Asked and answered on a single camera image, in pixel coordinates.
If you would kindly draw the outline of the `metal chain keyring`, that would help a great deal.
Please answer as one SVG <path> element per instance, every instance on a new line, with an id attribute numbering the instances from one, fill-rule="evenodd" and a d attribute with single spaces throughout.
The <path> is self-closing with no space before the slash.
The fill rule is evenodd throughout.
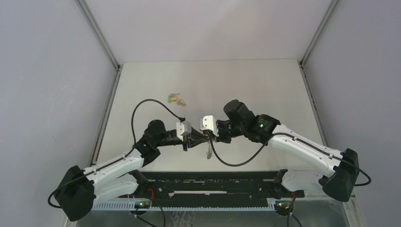
<path id="1" fill-rule="evenodd" d="M 213 156 L 212 137 L 209 132 L 206 132 L 205 135 L 208 137 L 208 143 L 207 143 L 208 150 L 207 150 L 206 157 L 207 157 L 207 160 L 210 160 L 211 157 Z"/>

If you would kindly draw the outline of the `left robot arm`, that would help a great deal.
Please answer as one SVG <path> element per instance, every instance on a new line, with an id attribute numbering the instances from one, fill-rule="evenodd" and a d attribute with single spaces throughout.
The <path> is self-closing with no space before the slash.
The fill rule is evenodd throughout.
<path id="1" fill-rule="evenodd" d="M 97 204 L 122 195 L 144 196 L 148 185 L 139 170 L 160 155 L 159 147 L 190 148 L 208 141 L 206 135 L 192 129 L 187 121 L 176 126 L 175 130 L 167 131 L 161 120 L 153 120 L 131 150 L 92 167 L 69 168 L 52 194 L 68 220 L 77 221 Z"/>

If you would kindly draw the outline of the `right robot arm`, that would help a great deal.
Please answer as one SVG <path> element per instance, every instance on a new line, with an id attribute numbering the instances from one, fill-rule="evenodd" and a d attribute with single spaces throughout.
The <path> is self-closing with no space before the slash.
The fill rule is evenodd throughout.
<path id="1" fill-rule="evenodd" d="M 357 178 L 359 168 L 358 154 L 347 148 L 339 151 L 309 140 L 279 120 L 266 115 L 254 115 L 246 105 L 235 99 L 224 108 L 228 120 L 212 118 L 210 126 L 216 142 L 230 143 L 232 138 L 244 136 L 251 142 L 288 152 L 312 166 L 311 170 L 284 170 L 282 176 L 273 184 L 273 190 L 280 197 L 296 191 L 322 191 L 327 196 L 341 202 L 348 202 Z"/>

